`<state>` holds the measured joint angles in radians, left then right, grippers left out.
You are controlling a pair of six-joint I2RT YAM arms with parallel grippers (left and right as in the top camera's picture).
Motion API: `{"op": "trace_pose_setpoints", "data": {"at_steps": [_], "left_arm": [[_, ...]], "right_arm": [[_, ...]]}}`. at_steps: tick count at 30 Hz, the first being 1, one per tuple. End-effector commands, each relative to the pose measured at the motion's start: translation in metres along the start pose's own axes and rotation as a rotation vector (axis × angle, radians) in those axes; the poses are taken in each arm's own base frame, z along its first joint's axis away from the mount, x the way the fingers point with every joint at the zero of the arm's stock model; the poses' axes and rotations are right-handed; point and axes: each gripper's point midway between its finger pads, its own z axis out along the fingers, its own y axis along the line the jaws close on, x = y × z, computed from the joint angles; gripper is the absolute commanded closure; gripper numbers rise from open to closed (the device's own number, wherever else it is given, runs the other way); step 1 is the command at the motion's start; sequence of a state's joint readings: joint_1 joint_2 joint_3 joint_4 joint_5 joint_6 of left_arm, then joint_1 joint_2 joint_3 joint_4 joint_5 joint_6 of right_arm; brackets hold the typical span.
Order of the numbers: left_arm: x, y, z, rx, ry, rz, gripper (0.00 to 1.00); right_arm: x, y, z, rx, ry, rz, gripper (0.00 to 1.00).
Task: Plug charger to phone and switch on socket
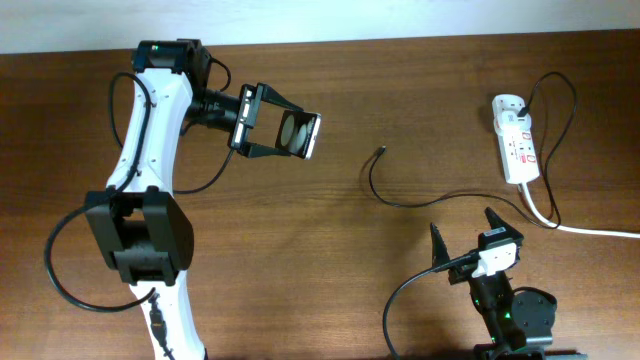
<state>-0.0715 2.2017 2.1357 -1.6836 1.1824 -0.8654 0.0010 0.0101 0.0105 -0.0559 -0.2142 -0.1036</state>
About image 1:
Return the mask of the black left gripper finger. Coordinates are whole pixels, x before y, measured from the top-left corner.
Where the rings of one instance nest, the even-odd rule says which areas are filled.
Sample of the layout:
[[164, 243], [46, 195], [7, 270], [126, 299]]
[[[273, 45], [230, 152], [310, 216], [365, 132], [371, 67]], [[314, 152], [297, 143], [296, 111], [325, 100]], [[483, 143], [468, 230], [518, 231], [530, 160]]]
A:
[[285, 150], [269, 147], [266, 145], [248, 143], [247, 144], [247, 157], [248, 158], [260, 158], [268, 156], [284, 156], [290, 157], [291, 154]]
[[271, 87], [268, 84], [265, 83], [260, 83], [259, 84], [259, 88], [262, 90], [261, 95], [259, 96], [259, 99], [261, 102], [265, 102], [271, 105], [275, 105], [277, 107], [286, 109], [286, 110], [291, 110], [291, 111], [296, 111], [296, 112], [303, 112], [304, 109], [292, 102], [290, 102], [289, 100], [287, 100], [284, 96], [282, 96], [280, 93], [278, 93], [273, 87]]

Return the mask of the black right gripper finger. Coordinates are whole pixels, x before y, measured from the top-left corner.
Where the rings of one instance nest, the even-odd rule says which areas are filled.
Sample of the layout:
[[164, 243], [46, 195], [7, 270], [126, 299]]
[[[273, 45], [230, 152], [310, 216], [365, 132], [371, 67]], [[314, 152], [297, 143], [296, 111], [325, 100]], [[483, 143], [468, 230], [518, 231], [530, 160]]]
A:
[[451, 264], [451, 258], [442, 235], [434, 223], [430, 224], [430, 234], [432, 243], [432, 266], [434, 268], [447, 268]]
[[492, 230], [497, 230], [500, 228], [507, 230], [509, 228], [509, 224], [507, 224], [501, 217], [499, 217], [497, 213], [490, 207], [485, 208], [485, 217]]

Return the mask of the black Samsung Galaxy smartphone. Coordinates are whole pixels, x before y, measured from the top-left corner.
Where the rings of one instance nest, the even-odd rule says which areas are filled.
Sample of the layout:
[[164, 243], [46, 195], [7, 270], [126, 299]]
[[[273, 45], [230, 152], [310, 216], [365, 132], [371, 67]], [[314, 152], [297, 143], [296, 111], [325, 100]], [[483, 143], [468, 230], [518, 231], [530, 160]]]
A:
[[322, 116], [319, 113], [285, 110], [275, 147], [289, 155], [309, 160], [317, 141]]

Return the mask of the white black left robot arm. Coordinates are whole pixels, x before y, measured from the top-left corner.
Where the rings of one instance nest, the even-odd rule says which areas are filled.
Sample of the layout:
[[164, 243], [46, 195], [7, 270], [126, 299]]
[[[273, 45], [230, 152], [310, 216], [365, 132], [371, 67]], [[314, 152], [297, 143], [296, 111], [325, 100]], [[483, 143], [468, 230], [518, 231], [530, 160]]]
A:
[[188, 296], [192, 224], [174, 196], [182, 134], [195, 125], [225, 131], [246, 158], [310, 158], [321, 117], [271, 86], [238, 96], [208, 88], [215, 59], [196, 39], [143, 41], [132, 56], [135, 100], [119, 162], [105, 190], [86, 196], [86, 218], [106, 265], [130, 286], [158, 359], [205, 359]]

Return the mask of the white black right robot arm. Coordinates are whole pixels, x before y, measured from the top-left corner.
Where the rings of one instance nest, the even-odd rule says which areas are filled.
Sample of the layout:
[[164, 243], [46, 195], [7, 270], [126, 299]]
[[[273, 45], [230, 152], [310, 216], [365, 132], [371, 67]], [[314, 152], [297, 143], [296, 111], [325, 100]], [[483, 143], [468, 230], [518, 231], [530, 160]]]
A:
[[490, 229], [478, 235], [475, 249], [454, 259], [449, 257], [439, 229], [431, 224], [432, 265], [438, 272], [448, 273], [450, 285], [464, 282], [469, 285], [474, 308], [482, 316], [492, 339], [490, 344], [476, 345], [474, 357], [497, 359], [513, 351], [507, 328], [514, 290], [505, 271], [519, 261], [524, 236], [491, 208], [486, 208], [484, 213]]

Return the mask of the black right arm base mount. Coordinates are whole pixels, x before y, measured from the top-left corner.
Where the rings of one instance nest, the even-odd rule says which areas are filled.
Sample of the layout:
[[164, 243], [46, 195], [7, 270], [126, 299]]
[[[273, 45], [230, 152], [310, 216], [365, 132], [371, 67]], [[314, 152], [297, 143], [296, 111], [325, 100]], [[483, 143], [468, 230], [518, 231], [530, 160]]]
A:
[[514, 290], [510, 315], [524, 346], [552, 344], [556, 310], [557, 300], [550, 293], [532, 287]]

